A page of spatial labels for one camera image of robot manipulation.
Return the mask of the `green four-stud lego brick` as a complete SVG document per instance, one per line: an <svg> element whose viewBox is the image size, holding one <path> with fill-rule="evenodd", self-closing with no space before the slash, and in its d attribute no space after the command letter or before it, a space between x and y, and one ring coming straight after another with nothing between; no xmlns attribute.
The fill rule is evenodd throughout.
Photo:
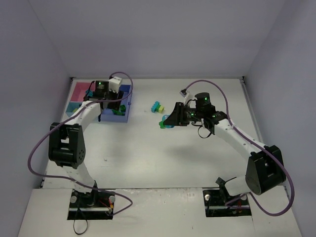
<svg viewBox="0 0 316 237"><path fill-rule="evenodd" d="M113 114L116 115L116 116L125 116L125 113L124 112L121 112L121 111L116 111L116 110L112 110Z"/></svg>

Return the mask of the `green heart lego brick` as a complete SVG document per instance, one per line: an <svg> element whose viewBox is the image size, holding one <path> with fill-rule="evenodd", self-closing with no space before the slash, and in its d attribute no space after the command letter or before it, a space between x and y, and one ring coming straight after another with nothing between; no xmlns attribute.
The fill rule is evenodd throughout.
<svg viewBox="0 0 316 237"><path fill-rule="evenodd" d="M120 106L120 110L121 110L122 112L125 112L125 111L126 111L126 106L125 106L125 105L121 105L121 106Z"/></svg>

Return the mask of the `green lego brick with number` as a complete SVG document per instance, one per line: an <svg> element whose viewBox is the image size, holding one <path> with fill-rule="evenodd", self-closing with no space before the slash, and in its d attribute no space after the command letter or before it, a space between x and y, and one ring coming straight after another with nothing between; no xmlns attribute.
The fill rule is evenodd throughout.
<svg viewBox="0 0 316 237"><path fill-rule="evenodd" d="M160 121L158 124L159 124L160 129L166 128L166 126L163 124L163 121Z"/></svg>

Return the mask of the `cyan square lego brick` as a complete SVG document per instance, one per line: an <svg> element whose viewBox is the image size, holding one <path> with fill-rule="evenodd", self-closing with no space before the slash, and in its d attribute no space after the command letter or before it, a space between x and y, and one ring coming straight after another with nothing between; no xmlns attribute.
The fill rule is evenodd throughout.
<svg viewBox="0 0 316 237"><path fill-rule="evenodd" d="M86 97L88 97L88 96L92 96L93 95L93 92L92 91L90 91L90 90L87 90L86 92L85 92L85 96Z"/></svg>

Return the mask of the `cyan long lego brick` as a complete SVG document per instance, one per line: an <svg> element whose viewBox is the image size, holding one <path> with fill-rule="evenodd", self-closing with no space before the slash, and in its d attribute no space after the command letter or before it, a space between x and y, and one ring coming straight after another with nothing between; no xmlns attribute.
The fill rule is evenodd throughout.
<svg viewBox="0 0 316 237"><path fill-rule="evenodd" d="M151 112L152 113L156 113L158 112L158 106L160 105L159 101L155 101L155 103L153 104L153 106L151 107Z"/></svg>

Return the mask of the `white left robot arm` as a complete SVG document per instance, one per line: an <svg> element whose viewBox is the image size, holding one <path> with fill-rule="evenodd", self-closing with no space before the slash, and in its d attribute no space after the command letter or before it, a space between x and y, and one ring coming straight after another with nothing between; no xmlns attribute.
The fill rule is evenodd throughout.
<svg viewBox="0 0 316 237"><path fill-rule="evenodd" d="M97 80L91 84L95 88L85 93L81 106L74 112L75 118L50 134L48 149L49 159L74 179L75 190L83 194L90 193L92 187L97 187L84 164L86 148L83 133L95 119L100 120L101 113L106 108L120 106L120 101L110 103L110 100L121 99L124 95L119 89L122 78Z"/></svg>

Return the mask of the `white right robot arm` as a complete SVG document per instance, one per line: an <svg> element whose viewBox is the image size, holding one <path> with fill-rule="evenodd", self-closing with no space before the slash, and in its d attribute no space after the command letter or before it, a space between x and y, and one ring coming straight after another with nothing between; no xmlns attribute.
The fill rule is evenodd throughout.
<svg viewBox="0 0 316 237"><path fill-rule="evenodd" d="M235 197L252 192L261 195L286 180L280 149L257 143L250 136L241 136L235 126L228 120L228 115L216 110L210 102L209 93L195 95L196 106L177 102L173 112L163 121L165 126L187 126L200 122L210 134L221 138L234 148L247 162L246 173L243 176L224 181L218 178L216 183L225 194Z"/></svg>

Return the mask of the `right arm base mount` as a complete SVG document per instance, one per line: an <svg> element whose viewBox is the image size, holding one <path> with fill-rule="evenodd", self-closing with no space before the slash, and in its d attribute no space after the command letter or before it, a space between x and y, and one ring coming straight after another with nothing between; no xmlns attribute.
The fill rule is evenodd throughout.
<svg viewBox="0 0 316 237"><path fill-rule="evenodd" d="M217 188L203 189L205 216L213 217L241 217L251 216L251 209L247 195L229 195L222 178L216 180Z"/></svg>

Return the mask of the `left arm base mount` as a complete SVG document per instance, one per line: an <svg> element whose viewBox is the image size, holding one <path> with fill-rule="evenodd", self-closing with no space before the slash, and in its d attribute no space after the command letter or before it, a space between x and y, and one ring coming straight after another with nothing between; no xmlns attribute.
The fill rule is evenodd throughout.
<svg viewBox="0 0 316 237"><path fill-rule="evenodd" d="M85 234L91 220L112 220L115 201L112 193L95 190L80 193L72 190L67 219L73 221L74 233L77 236Z"/></svg>

